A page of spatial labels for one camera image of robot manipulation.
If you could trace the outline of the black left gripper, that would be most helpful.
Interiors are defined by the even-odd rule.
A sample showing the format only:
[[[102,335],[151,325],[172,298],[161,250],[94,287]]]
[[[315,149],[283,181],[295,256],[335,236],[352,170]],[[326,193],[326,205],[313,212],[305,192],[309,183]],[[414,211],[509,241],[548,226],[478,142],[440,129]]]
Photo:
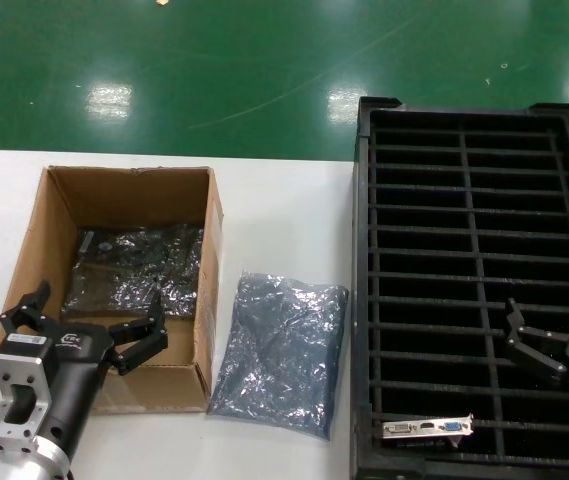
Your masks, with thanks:
[[[43,312],[50,294],[50,284],[43,280],[35,291],[2,313],[0,324],[5,333],[17,333],[20,327],[35,332],[50,329],[52,319]],[[50,386],[51,405],[38,434],[63,452],[74,453],[110,362],[125,376],[168,348],[161,291],[155,290],[143,318],[107,329],[91,323],[62,323],[52,339],[58,368]]]

